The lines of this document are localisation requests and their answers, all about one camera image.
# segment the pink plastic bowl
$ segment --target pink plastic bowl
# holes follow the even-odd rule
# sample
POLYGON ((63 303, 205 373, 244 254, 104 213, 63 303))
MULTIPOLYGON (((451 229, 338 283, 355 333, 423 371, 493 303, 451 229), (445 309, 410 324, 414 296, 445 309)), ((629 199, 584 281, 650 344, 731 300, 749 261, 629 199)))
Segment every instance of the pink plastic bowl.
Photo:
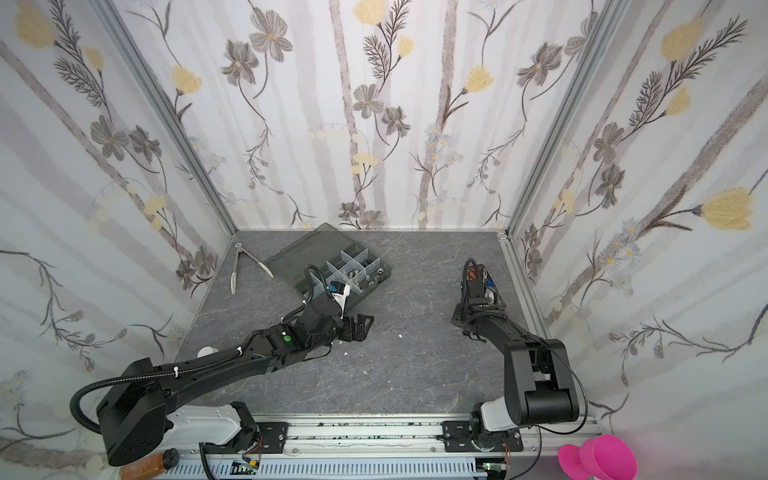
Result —
POLYGON ((600 480, 634 480, 637 477, 634 453, 613 435, 589 439, 581 448, 563 445, 558 451, 558 460, 566 475, 575 480, 586 480, 589 475, 600 480))

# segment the small tray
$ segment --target small tray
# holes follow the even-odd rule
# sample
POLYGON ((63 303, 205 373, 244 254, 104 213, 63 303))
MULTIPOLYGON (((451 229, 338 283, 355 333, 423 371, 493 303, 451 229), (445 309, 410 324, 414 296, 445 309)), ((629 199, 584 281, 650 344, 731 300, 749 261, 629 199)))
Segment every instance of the small tray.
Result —
MULTIPOLYGON (((266 263, 304 298, 310 291, 304 273, 307 265, 319 268, 327 283, 335 280, 346 283, 350 287, 346 311, 351 311, 392 275, 392 268, 378 255, 327 223, 283 248, 266 263)), ((323 293, 323 284, 314 274, 310 275, 317 297, 323 293)))

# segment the black bottle cap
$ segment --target black bottle cap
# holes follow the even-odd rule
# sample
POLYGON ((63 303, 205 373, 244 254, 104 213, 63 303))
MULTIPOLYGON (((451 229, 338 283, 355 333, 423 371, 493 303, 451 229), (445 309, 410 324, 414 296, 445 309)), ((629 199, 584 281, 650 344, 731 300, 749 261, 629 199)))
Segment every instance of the black bottle cap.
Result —
POLYGON ((179 465, 179 451, 176 449, 168 449, 163 453, 163 468, 171 470, 176 465, 179 465))

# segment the metal tongs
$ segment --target metal tongs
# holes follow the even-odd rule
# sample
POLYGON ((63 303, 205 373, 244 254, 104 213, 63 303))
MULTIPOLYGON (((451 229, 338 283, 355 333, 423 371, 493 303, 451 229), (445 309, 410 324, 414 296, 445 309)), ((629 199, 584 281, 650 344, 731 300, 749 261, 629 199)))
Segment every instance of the metal tongs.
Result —
POLYGON ((237 289, 237 259, 240 258, 241 253, 245 253, 247 256, 251 258, 254 262, 258 263, 261 268, 264 269, 264 271, 270 276, 270 278, 274 278, 275 276, 272 274, 272 270, 270 268, 263 264, 261 260, 257 259, 253 255, 250 254, 248 250, 245 250, 243 248, 243 244, 240 242, 235 243, 235 249, 237 250, 235 252, 235 264, 232 267, 232 277, 230 278, 230 289, 232 290, 232 294, 235 294, 235 290, 237 289))

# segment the metal corner post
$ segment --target metal corner post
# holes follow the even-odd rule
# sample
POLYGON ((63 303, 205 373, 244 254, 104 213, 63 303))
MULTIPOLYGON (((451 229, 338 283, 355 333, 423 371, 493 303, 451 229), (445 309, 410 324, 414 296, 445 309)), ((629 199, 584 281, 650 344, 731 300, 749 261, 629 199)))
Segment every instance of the metal corner post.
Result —
POLYGON ((136 78, 139 85, 144 90, 144 93, 147 95, 147 99, 165 126, 171 140, 181 151, 184 160, 187 162, 187 166, 192 171, 195 180, 197 180, 200 188, 210 201, 210 205, 216 211, 216 215, 226 227, 229 234, 234 235, 237 232, 237 226, 235 225, 234 220, 224 206, 224 203, 221 201, 220 195, 214 184, 211 182, 210 177, 208 177, 200 158, 192 148, 192 144, 184 133, 184 127, 170 109, 170 105, 167 104, 162 87, 157 83, 152 70, 144 60, 144 57, 141 56, 134 39, 131 37, 131 34, 128 32, 125 23, 123 23, 123 20, 118 13, 117 7, 115 7, 112 0, 90 0, 90 3, 91 7, 96 11, 96 15, 98 15, 101 20, 101 24, 107 31, 110 39, 118 47, 123 59, 128 64, 134 78, 136 78))
POLYGON ((518 251, 512 245, 512 235, 521 226, 525 217, 525 212, 531 206, 534 195, 536 194, 541 180, 547 167, 554 158, 557 147, 560 144, 565 129, 573 119, 576 109, 584 96, 584 92, 597 69, 603 53, 608 47, 611 37, 621 20, 624 10, 631 0, 607 0, 603 12, 598 17, 594 26, 594 34, 590 35, 587 45, 584 48, 584 57, 578 64, 576 73, 568 85, 563 102, 555 115, 549 133, 545 139, 541 150, 536 157, 531 173, 528 176, 527 183, 523 193, 518 200, 515 209, 507 226, 504 235, 499 235, 499 241, 502 244, 507 266, 515 283, 515 289, 518 291, 518 297, 523 311, 525 313, 528 328, 539 336, 549 338, 549 329, 544 322, 541 308, 536 300, 533 287, 525 275, 525 259, 521 259, 518 251))

